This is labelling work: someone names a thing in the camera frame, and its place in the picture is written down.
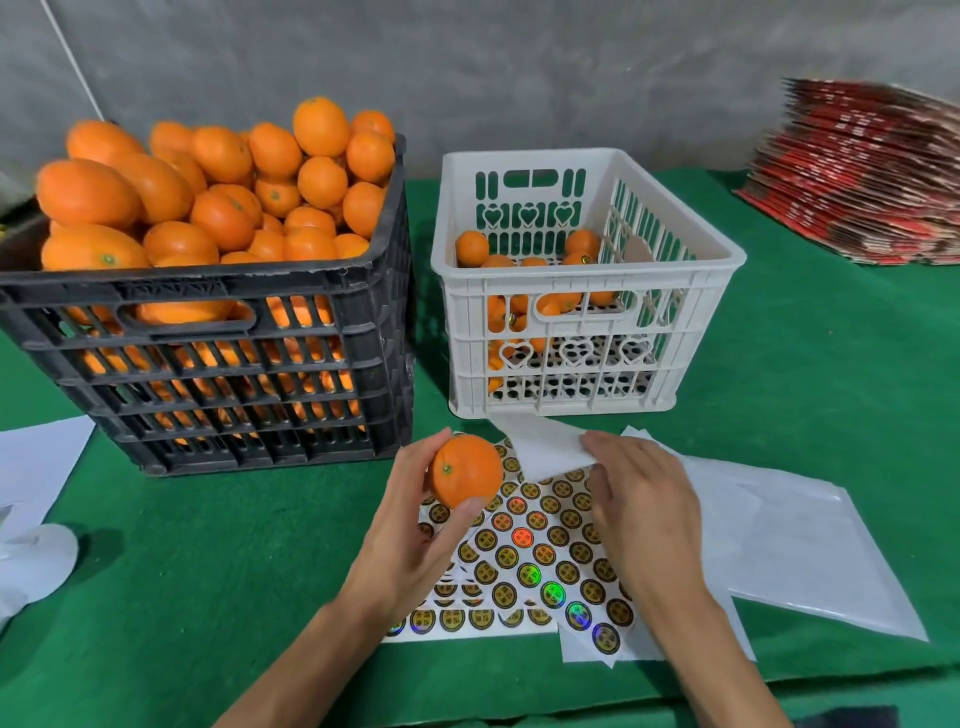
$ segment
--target green table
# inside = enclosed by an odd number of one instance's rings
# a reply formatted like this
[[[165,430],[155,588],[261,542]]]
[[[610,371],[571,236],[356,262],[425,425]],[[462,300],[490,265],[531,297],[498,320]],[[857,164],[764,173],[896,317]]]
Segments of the green table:
[[[579,418],[577,425],[647,427],[689,454],[818,476],[851,491],[932,644],[739,601],[768,681],[813,691],[816,701],[838,676],[960,663],[960,269],[858,268],[735,199],[736,178],[675,170],[661,179],[749,260],[733,277],[675,409]],[[436,182],[408,187],[426,344],[438,339],[443,316],[428,264],[437,194]],[[495,437],[487,423],[452,417],[446,364],[425,351],[433,358],[417,372],[417,436],[459,425]],[[10,385],[0,427],[75,413],[5,339],[0,361]],[[336,593],[389,469],[375,462],[150,480],[95,434],[51,516],[83,536],[83,560],[63,589],[0,639],[4,724],[212,722]],[[916,685],[930,695],[956,685],[952,673],[914,675],[934,677],[939,682]],[[896,689],[855,687],[856,694],[922,694],[902,682],[884,685]],[[329,723],[508,718],[617,703],[633,709],[676,694],[663,665],[564,667],[554,637],[395,644],[378,650]],[[820,709],[805,705],[797,713]],[[669,707],[659,710],[642,723],[640,713],[613,708],[570,720],[613,726],[629,715],[634,725],[669,724]]]

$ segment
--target white cable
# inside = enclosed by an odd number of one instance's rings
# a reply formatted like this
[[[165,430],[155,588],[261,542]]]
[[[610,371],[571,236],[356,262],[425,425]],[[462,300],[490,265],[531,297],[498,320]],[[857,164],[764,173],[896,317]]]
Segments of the white cable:
[[[80,70],[80,66],[77,64],[77,59],[73,57],[73,51],[70,50],[70,46],[67,44],[66,38],[63,37],[63,31],[60,29],[60,24],[54,17],[53,11],[50,10],[50,4],[47,2],[47,0],[40,0],[40,5],[43,6],[43,11],[47,13],[47,18],[50,20],[50,25],[54,27],[54,33],[57,34],[57,40],[60,41],[60,46],[63,48],[63,53],[66,54],[66,57],[70,61],[70,65],[73,66],[74,73],[76,73],[77,78],[80,79],[80,85],[84,87],[86,98],[89,99],[90,105],[93,107],[93,110],[97,112],[97,116],[100,118],[100,120],[104,121],[104,113],[100,111],[100,105],[97,104],[97,100],[93,97],[93,91],[90,90],[90,86],[86,82],[84,72]]]

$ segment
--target heart-shaped cutout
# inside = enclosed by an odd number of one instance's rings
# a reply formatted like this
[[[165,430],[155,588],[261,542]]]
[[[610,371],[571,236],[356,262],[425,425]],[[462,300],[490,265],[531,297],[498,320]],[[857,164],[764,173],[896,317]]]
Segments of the heart-shaped cutout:
[[[560,346],[560,359],[570,367],[579,367],[592,353],[589,339],[564,339]]]
[[[531,203],[527,203],[529,207],[525,207],[520,211],[520,220],[523,221],[524,228],[533,227],[534,220],[537,219],[537,211],[534,209]]]
[[[496,205],[491,205],[483,213],[484,219],[490,223],[491,228],[495,228],[496,224],[500,222],[500,218],[503,216],[503,213],[500,212],[500,208]]]
[[[561,228],[566,227],[567,223],[570,222],[570,218],[573,217],[573,207],[571,207],[569,203],[562,203],[557,206],[553,214],[557,218],[557,224]]]

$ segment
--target finger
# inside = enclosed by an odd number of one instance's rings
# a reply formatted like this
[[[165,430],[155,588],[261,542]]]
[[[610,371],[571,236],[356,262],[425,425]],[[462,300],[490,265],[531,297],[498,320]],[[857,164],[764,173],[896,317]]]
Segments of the finger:
[[[616,494],[617,488],[629,479],[630,472],[633,469],[619,440],[620,438],[615,435],[610,435],[608,432],[597,432],[596,430],[585,432],[580,438],[584,449],[606,469],[607,482],[610,483],[614,494]]]
[[[473,519],[480,514],[486,505],[487,500],[483,497],[467,498],[453,509],[453,513],[450,514],[450,518],[447,519],[440,533],[433,537],[430,547],[426,550],[426,556],[423,558],[423,568],[428,576],[433,577],[431,584],[436,582],[444,573],[447,564],[450,563],[453,549],[464,540]]]

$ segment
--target concrete wall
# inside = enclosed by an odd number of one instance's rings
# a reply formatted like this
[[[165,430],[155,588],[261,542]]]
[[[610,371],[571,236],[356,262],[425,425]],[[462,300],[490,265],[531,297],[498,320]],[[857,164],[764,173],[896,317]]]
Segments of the concrete wall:
[[[289,125],[303,97],[381,108],[414,175],[445,152],[615,146],[742,165],[783,75],[960,99],[952,0],[50,0],[106,116]],[[0,3],[0,157],[61,154],[90,104],[39,0]]]

